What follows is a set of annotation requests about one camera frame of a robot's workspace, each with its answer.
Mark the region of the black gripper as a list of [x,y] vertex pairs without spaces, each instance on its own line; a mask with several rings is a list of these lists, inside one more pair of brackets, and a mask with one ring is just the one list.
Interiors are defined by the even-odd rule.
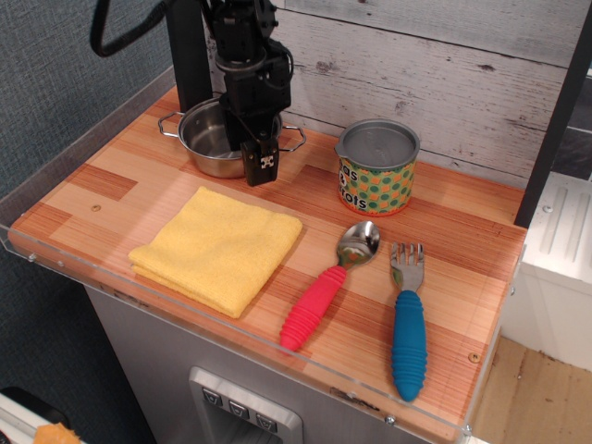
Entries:
[[254,60],[239,63],[218,56],[216,65],[224,72],[226,91],[220,104],[230,150],[241,151],[249,186],[275,181],[279,149],[278,140],[271,137],[278,135],[276,117],[291,105],[290,50],[269,39]]

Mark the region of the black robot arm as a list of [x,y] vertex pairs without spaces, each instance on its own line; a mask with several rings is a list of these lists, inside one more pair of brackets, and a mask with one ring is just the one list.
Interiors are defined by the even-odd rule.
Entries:
[[219,99],[230,149],[239,151],[247,183],[277,179],[279,114],[291,105],[293,56],[271,34],[278,26],[270,1],[202,1],[216,41],[216,66],[226,86]]

